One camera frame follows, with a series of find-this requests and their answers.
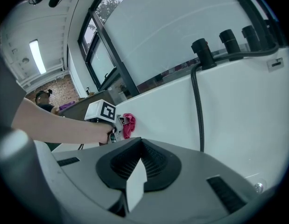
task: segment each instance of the chrome knob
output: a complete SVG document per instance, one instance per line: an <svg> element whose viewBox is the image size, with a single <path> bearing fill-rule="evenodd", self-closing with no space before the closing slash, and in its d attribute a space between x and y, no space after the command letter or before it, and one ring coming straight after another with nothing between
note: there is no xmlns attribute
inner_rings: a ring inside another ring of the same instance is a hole
<svg viewBox="0 0 289 224"><path fill-rule="evenodd" d="M262 193L264 191L264 185L260 182L255 184L254 188L255 188L257 193Z"/></svg>

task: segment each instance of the white cube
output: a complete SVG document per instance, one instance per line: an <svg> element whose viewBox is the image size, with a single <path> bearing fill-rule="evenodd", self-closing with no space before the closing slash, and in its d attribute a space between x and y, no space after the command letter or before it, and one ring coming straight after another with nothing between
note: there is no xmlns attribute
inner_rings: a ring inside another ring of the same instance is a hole
<svg viewBox="0 0 289 224"><path fill-rule="evenodd" d="M88 105L84 120L98 118L115 123L115 111L116 107L114 105L100 99Z"/></svg>

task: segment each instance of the bare forearm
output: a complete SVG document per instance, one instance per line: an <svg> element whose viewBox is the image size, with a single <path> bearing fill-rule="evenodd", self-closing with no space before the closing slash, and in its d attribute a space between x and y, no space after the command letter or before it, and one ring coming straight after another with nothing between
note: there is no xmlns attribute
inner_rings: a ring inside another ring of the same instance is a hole
<svg viewBox="0 0 289 224"><path fill-rule="evenodd" d="M21 103L12 126L34 140L50 143L106 143L110 131L109 125L60 117L27 99Z"/></svg>

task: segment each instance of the white ceiling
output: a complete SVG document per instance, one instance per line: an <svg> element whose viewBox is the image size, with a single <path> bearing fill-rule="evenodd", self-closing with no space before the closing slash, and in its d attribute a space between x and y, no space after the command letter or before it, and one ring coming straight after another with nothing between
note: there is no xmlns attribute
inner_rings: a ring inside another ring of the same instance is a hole
<svg viewBox="0 0 289 224"><path fill-rule="evenodd" d="M77 1L62 0L55 8L49 7L49 0L35 6L25 2L16 6L5 20L0 31L3 55L26 92L68 74L67 37ZM29 48L29 42L35 39L47 70L43 75Z"/></svg>

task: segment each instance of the red towel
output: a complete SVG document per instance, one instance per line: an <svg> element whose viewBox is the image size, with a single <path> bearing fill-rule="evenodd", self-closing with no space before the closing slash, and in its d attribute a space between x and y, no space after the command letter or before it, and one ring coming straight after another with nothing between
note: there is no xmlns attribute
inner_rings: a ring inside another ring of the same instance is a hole
<svg viewBox="0 0 289 224"><path fill-rule="evenodd" d="M129 113L125 113L124 117L126 117L130 121L130 123L124 125L124 130L123 130L124 138L128 139L131 137L131 132L133 132L135 129L136 119L132 114L129 114Z"/></svg>

